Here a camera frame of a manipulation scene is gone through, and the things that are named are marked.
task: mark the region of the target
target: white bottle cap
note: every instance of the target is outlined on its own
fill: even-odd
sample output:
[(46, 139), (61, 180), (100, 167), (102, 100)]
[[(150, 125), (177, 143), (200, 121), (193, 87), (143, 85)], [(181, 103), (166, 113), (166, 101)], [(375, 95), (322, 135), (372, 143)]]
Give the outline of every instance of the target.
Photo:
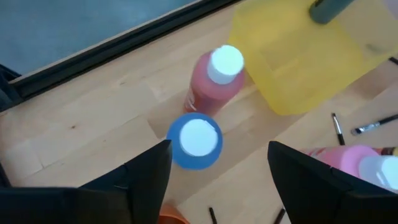
[(359, 163), (359, 176), (379, 187), (398, 190), (398, 157), (365, 157)]
[(188, 121), (180, 131), (182, 150), (190, 156), (205, 156), (217, 146), (218, 136), (215, 128), (202, 119)]
[(231, 83), (243, 67), (242, 53), (233, 46), (223, 45), (211, 53), (207, 73), (213, 82), (225, 85)]

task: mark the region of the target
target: red paint bottle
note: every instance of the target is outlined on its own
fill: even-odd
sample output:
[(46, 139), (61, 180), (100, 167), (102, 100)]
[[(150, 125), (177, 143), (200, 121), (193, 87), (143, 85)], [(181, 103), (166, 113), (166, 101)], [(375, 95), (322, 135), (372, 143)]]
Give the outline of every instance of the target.
[(186, 112), (216, 114), (244, 84), (244, 59), (235, 47), (223, 45), (202, 55), (185, 99)]

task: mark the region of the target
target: wooden table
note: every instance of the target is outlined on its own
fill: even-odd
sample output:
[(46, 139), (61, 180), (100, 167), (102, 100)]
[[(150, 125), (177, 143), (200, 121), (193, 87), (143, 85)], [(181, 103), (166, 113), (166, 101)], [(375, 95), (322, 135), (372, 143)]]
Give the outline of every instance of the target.
[[(182, 109), (197, 58), (226, 42), (225, 9), (35, 97), (0, 117), (0, 161), (16, 186), (79, 186), (165, 137)], [(192, 223), (270, 223), (281, 206), (267, 143), (297, 149), (347, 144), (398, 146), (398, 123), (354, 137), (349, 130), (398, 112), (398, 67), (385, 62), (311, 112), (278, 116), (248, 78), (215, 119), (224, 133), (220, 159), (207, 170), (173, 165), (166, 200)]]

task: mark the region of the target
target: pink paint bottle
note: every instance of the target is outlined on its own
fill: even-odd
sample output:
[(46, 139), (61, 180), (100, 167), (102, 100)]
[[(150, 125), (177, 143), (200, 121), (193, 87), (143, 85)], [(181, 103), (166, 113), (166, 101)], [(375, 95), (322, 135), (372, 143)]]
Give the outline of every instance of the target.
[(216, 114), (242, 89), (243, 68), (242, 53), (230, 45), (202, 55), (193, 69), (185, 111)]
[(361, 145), (326, 147), (316, 149), (308, 155), (358, 178), (361, 178), (359, 174), (361, 161), (367, 157), (379, 156), (373, 148)]

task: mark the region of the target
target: yellow bucket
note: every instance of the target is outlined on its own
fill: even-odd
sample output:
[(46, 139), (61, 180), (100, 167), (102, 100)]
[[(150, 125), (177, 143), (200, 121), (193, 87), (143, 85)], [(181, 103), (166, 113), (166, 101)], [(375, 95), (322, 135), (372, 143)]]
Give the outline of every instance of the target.
[(357, 0), (321, 25), (314, 0), (246, 0), (228, 42), (276, 113), (304, 113), (398, 53), (397, 1)]

